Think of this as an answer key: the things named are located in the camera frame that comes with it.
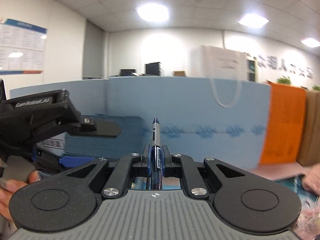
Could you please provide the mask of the person left hand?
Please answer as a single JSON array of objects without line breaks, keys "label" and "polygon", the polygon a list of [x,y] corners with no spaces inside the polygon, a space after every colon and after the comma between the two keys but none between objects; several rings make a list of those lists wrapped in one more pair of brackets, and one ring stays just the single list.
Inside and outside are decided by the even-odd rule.
[{"label": "person left hand", "polygon": [[19,156],[1,153],[1,216],[12,222],[9,203],[19,189],[40,180],[34,164]]}]

